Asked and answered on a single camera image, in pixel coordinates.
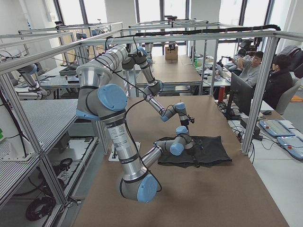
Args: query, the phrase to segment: white desk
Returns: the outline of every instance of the white desk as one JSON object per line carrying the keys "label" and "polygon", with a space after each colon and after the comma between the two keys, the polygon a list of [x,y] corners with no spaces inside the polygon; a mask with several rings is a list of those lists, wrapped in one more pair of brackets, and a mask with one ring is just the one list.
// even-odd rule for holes
{"label": "white desk", "polygon": [[[272,110],[265,102],[262,102],[261,110]],[[290,121],[282,121],[287,127],[295,128]],[[237,130],[245,129],[239,121],[229,121],[231,127]],[[303,138],[297,130],[292,130],[296,136]],[[270,137],[261,129],[261,135],[266,138],[262,141],[253,140],[255,158],[253,166],[268,189],[270,195],[279,207],[281,213],[291,227],[301,227],[303,222],[303,163],[294,159],[286,150],[273,144],[267,139]]]}

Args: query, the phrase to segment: brown tabletop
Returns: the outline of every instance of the brown tabletop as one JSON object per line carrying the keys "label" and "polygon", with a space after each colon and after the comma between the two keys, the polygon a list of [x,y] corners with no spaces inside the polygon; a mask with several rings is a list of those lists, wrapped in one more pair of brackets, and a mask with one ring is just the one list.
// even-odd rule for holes
{"label": "brown tabletop", "polygon": [[[201,76],[187,55],[179,55],[178,60],[165,60],[165,56],[155,56],[153,60],[153,75],[163,83],[201,82]],[[138,75],[137,84],[147,84],[142,72]]]}
{"label": "brown tabletop", "polygon": [[[162,191],[149,203],[122,198],[116,181],[120,163],[104,159],[74,227],[286,227],[288,226],[240,143],[210,96],[158,97],[164,106],[186,104],[195,117],[191,135],[222,137],[232,163],[210,168],[154,164],[151,171],[162,184]],[[130,98],[129,105],[139,98]],[[166,123],[148,103],[136,105],[127,121],[133,137],[145,154],[152,142],[174,136],[177,116]]]}

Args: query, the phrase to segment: computer monitor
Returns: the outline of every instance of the computer monitor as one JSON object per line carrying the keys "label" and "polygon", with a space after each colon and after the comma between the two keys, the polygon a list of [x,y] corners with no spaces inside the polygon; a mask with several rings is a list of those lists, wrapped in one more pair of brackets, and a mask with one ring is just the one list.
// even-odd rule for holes
{"label": "computer monitor", "polygon": [[225,113],[226,119],[234,120],[240,118],[239,115],[237,116],[234,114],[232,110],[232,102],[238,106],[240,113],[244,113],[249,116],[252,98],[253,88],[236,74],[232,73],[230,97]]}

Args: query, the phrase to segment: black bag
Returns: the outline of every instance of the black bag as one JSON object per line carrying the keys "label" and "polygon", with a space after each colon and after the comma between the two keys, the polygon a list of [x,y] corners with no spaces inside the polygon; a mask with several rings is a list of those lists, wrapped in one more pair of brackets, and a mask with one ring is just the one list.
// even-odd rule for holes
{"label": "black bag", "polygon": [[303,77],[303,51],[300,50],[292,56],[292,63],[289,67],[290,71],[298,78]]}

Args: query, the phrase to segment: person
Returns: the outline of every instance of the person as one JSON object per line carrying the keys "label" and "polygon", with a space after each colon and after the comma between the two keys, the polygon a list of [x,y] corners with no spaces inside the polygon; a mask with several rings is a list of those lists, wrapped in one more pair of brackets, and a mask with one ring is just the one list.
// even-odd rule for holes
{"label": "person", "polygon": [[237,58],[237,60],[232,59],[232,62],[237,62],[238,68],[243,70],[239,77],[252,87],[255,87],[257,83],[262,58],[263,52],[257,51],[254,53],[251,61],[246,61],[242,58]]}
{"label": "person", "polygon": [[[251,61],[252,59],[252,55],[245,55],[244,57],[242,56],[235,56],[234,59],[238,59],[238,58],[243,58],[245,61]],[[237,76],[239,76],[242,73],[242,69],[239,69],[236,63],[233,62],[229,62],[226,65],[224,65],[224,68],[226,68],[229,72],[233,72],[234,74],[236,74]]]}
{"label": "person", "polygon": [[293,79],[288,68],[290,64],[291,57],[288,55],[277,55],[273,59],[272,70],[263,96],[263,100],[273,109],[276,109],[281,95],[293,86]]}

